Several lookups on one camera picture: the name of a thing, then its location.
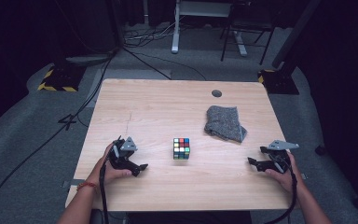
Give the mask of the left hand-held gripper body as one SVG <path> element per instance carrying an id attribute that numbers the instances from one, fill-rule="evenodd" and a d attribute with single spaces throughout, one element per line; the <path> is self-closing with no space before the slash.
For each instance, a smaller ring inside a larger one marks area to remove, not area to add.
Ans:
<path id="1" fill-rule="evenodd" d="M 129 136 L 127 139 L 119 137 L 113 142 L 109 151 L 109 161 L 117 170 L 130 170 L 133 176 L 138 175 L 138 165 L 131 162 L 129 157 L 137 150 L 137 146 Z"/>

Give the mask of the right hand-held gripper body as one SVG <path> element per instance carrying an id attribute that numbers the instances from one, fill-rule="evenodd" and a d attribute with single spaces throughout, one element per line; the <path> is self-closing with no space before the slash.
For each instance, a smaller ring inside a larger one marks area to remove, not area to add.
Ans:
<path id="1" fill-rule="evenodd" d="M 299 144 L 274 140 L 267 146 L 267 148 L 272 149 L 272 152 L 267 154 L 274 165 L 274 169 L 277 172 L 284 174 L 291 165 L 287 150 L 299 148 Z"/>

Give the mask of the multicoloured puzzle cube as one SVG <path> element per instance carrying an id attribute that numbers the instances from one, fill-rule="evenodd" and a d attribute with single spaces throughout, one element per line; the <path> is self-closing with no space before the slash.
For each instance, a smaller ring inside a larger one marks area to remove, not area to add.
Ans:
<path id="1" fill-rule="evenodd" d="M 188 138 L 174 138 L 172 157 L 175 160 L 188 160 L 190 156 L 190 140 Z"/>

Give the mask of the grey fuzzy cloth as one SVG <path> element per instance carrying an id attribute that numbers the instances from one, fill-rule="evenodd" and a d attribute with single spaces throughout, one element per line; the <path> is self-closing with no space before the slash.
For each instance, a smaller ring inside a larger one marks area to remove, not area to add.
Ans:
<path id="1" fill-rule="evenodd" d="M 223 107 L 212 105 L 206 112 L 207 122 L 204 131 L 225 141 L 233 140 L 241 143 L 247 131 L 241 126 L 239 112 L 236 106 Z"/>

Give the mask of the person's right hand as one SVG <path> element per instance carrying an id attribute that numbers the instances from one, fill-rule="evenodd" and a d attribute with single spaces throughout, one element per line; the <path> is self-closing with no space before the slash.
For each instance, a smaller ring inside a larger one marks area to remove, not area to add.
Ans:
<path id="1" fill-rule="evenodd" d="M 288 153 L 288 157 L 291 162 L 291 167 L 294 175 L 296 176 L 296 190 L 300 192 L 305 188 L 304 181 L 302 179 L 301 173 L 299 172 L 299 169 L 296 166 L 296 160 L 295 157 L 291 152 Z M 284 174 L 281 174 L 279 172 L 276 172 L 271 169 L 267 169 L 265 173 L 269 176 L 275 179 L 284 189 L 286 189 L 288 192 L 293 191 L 293 178 L 290 171 L 287 171 Z"/>

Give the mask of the black stand base yellow stripes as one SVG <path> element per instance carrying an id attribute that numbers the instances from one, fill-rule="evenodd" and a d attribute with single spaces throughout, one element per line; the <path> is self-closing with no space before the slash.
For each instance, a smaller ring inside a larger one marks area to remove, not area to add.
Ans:
<path id="1" fill-rule="evenodd" d="M 37 89 L 39 91 L 78 91 L 85 71 L 85 67 L 77 65 L 68 65 L 66 68 L 52 65 Z"/>
<path id="2" fill-rule="evenodd" d="M 280 71 L 263 69 L 257 73 L 257 80 L 268 94 L 299 95 L 295 82 L 290 76 L 283 75 Z"/>

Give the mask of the person's dark clothing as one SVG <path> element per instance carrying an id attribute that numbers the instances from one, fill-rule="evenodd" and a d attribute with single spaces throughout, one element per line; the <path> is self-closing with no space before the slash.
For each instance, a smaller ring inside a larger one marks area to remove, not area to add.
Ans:
<path id="1" fill-rule="evenodd" d="M 253 224 L 246 211 L 131 212 L 130 224 Z"/>

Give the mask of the slanted dark stand pole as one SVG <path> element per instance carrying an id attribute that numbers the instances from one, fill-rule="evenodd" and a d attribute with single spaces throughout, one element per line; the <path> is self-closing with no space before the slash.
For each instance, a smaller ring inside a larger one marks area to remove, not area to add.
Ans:
<path id="1" fill-rule="evenodd" d="M 294 26 L 291 34 L 286 38 L 281 49 L 273 60 L 271 65 L 274 68 L 279 68 L 281 64 L 285 64 L 289 60 L 289 56 L 296 49 L 297 40 L 299 39 L 302 31 L 306 27 L 307 23 L 309 22 L 310 18 L 314 14 L 314 11 L 316 10 L 317 6 L 319 6 L 321 1 L 322 0 L 310 0 L 307 3 L 307 6 L 305 7 L 298 21 L 296 22 L 296 25 Z"/>

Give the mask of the black chair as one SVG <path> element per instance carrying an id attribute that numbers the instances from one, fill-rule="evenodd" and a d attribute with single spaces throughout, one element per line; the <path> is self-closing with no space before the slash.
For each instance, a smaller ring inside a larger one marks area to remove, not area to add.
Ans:
<path id="1" fill-rule="evenodd" d="M 226 26 L 220 35 L 224 38 L 220 61 L 224 61 L 230 33 L 253 33 L 258 34 L 258 37 L 251 46 L 264 49 L 259 62 L 262 64 L 275 31 L 276 16 L 269 8 L 269 0 L 234 0 L 229 8 Z"/>

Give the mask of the white desk frame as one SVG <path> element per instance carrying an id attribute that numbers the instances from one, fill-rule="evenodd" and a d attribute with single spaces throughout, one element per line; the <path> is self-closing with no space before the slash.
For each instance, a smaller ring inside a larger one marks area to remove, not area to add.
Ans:
<path id="1" fill-rule="evenodd" d="M 208 2 L 206 0 L 175 0 L 174 30 L 171 53 L 179 51 L 180 19 L 182 16 L 227 18 L 230 3 Z"/>

